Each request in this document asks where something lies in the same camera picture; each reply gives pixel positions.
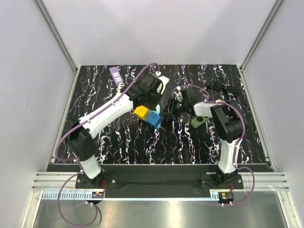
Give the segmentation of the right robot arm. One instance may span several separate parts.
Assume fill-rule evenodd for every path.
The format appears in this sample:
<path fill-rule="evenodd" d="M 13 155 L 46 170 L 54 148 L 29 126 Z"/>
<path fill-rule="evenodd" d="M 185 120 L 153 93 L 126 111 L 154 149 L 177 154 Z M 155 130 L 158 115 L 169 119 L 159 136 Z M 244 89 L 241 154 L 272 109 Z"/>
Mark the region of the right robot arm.
<path fill-rule="evenodd" d="M 208 186 L 227 188 L 238 174 L 237 156 L 240 144 L 247 130 L 247 122 L 235 100 L 226 102 L 198 101 L 191 88 L 177 88 L 169 98 L 160 115 L 164 120 L 178 119 L 181 114 L 210 117 L 221 140 L 218 171 L 209 180 L 202 179 Z"/>

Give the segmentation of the teal triangular power strip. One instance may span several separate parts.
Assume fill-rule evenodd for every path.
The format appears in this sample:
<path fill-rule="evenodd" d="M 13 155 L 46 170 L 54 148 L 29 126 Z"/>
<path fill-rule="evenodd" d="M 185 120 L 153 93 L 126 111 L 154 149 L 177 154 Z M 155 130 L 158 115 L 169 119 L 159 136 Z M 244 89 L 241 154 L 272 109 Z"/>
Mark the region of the teal triangular power strip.
<path fill-rule="evenodd" d="M 153 111 L 152 113 L 152 124 L 155 128 L 160 128 L 161 122 L 162 122 L 162 118 L 160 116 L 160 112 L 161 112 L 161 107 L 158 104 L 156 106 L 156 110 Z"/>

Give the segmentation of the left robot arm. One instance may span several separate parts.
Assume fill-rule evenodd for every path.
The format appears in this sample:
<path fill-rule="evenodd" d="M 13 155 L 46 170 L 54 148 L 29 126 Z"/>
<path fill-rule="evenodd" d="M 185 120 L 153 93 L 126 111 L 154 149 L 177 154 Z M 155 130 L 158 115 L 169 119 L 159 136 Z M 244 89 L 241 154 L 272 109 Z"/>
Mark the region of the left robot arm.
<path fill-rule="evenodd" d="M 123 114 L 134 110 L 135 115 L 146 120 L 150 113 L 156 113 L 157 106 L 170 81 L 165 76 L 151 73 L 143 75 L 129 89 L 123 89 L 90 114 L 78 119 L 72 125 L 73 130 L 66 138 L 66 145 L 76 156 L 81 170 L 86 176 L 86 183 L 98 188 L 103 181 L 102 168 L 97 164 L 95 155 L 97 146 L 94 138 L 110 123 Z"/>

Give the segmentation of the blue cube socket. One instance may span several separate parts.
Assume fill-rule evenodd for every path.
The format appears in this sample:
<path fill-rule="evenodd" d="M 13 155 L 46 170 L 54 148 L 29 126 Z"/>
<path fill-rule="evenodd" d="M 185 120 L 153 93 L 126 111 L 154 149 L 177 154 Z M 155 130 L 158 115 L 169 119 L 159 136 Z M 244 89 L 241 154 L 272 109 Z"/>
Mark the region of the blue cube socket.
<path fill-rule="evenodd" d="M 161 118 L 161 116 L 157 112 L 150 111 L 150 113 L 148 114 L 148 116 L 145 119 L 145 121 L 147 123 L 149 123 L 151 126 L 157 128 L 161 124 L 162 118 Z"/>

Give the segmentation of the yellow cube socket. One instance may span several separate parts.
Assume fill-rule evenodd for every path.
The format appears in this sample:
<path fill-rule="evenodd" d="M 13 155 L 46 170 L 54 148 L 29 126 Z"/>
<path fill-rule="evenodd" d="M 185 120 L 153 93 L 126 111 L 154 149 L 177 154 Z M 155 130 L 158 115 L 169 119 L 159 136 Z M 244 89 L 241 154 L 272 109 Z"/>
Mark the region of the yellow cube socket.
<path fill-rule="evenodd" d="M 146 120 L 150 114 L 150 110 L 147 107 L 141 105 L 141 106 L 136 107 L 136 109 L 134 110 L 134 114 L 138 118 L 140 118 L 142 120 Z"/>

